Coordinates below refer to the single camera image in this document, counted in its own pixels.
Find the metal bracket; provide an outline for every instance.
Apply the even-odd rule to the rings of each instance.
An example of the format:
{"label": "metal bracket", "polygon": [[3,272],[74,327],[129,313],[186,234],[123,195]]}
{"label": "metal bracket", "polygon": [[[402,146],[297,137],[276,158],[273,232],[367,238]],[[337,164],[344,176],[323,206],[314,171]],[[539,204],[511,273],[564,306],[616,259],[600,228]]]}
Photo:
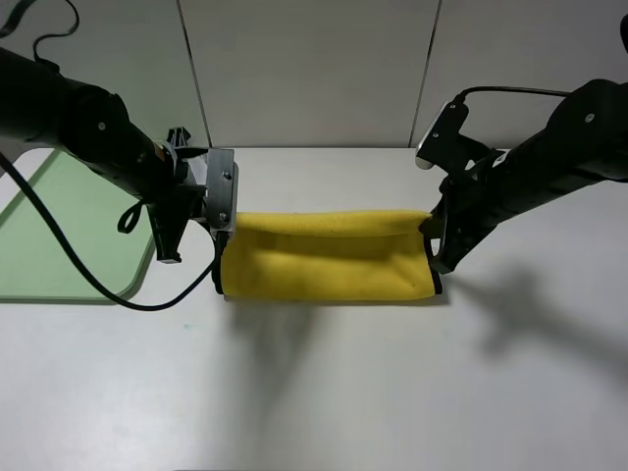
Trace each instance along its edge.
{"label": "metal bracket", "polygon": [[207,194],[205,220],[212,234],[236,230],[238,168],[232,149],[209,149],[207,153]]}

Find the folded towel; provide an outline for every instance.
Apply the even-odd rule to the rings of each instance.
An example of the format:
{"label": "folded towel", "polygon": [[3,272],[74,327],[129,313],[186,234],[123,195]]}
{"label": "folded towel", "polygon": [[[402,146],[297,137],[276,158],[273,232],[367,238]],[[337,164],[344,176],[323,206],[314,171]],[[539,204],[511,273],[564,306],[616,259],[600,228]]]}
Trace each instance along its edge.
{"label": "folded towel", "polygon": [[239,213],[221,262],[226,295],[307,301],[401,301],[440,292],[422,211]]}

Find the panel seam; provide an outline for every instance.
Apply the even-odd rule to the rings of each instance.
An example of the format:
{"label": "panel seam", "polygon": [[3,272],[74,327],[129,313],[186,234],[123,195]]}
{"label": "panel seam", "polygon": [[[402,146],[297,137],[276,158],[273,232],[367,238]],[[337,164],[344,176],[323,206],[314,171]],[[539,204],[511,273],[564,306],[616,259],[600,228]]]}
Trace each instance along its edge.
{"label": "panel seam", "polygon": [[183,7],[181,0],[177,0],[177,9],[179,10],[179,18],[181,20],[181,27],[183,29],[183,36],[185,38],[185,47],[187,48],[187,58],[189,59],[189,66],[192,70],[192,78],[194,79],[194,87],[196,89],[196,99],[198,100],[198,106],[200,107],[200,114],[203,118],[203,126],[205,127],[205,134],[207,135],[207,145],[214,147],[212,143],[212,137],[209,133],[209,125],[207,124],[207,116],[205,115],[205,106],[203,105],[203,97],[200,93],[200,86],[198,84],[198,76],[196,74],[196,68],[194,67],[194,58],[192,56],[192,48],[189,45],[189,36],[187,35],[187,27],[185,27],[185,18],[183,17]]}
{"label": "panel seam", "polygon": [[423,76],[421,78],[421,86],[419,87],[419,96],[416,100],[416,108],[414,109],[414,118],[412,119],[412,128],[410,129],[410,138],[408,139],[408,147],[412,147],[412,140],[414,139],[414,130],[416,128],[416,122],[419,118],[419,107],[421,106],[421,99],[423,98],[423,89],[425,88],[425,81],[428,76],[428,69],[430,68],[430,58],[432,57],[432,48],[434,47],[434,38],[436,37],[436,30],[439,24],[439,18],[441,16],[441,6],[443,0],[439,0],[439,4],[436,8],[436,15],[434,16],[434,26],[432,27],[432,34],[430,36],[430,45],[428,46],[428,52],[425,57],[425,68],[423,69]]}

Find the yellow towel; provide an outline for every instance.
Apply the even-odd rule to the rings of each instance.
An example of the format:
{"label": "yellow towel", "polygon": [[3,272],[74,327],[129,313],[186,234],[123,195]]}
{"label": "yellow towel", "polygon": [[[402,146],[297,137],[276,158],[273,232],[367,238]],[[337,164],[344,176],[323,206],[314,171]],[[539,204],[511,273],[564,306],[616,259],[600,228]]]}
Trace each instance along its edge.
{"label": "yellow towel", "polygon": [[226,295],[308,301],[433,296],[422,211],[239,213],[222,258]]}

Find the white wall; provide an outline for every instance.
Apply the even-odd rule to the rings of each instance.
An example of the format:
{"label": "white wall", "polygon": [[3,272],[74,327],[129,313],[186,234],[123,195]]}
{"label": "white wall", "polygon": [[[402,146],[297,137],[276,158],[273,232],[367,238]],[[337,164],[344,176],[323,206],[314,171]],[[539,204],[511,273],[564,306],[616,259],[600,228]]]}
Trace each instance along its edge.
{"label": "white wall", "polygon": [[[571,91],[590,79],[628,80],[619,22],[625,0],[444,0],[413,143],[443,103],[476,85]],[[542,129],[560,98],[469,96],[463,133],[497,147]]]}
{"label": "white wall", "polygon": [[438,0],[183,0],[219,146],[403,147]]}

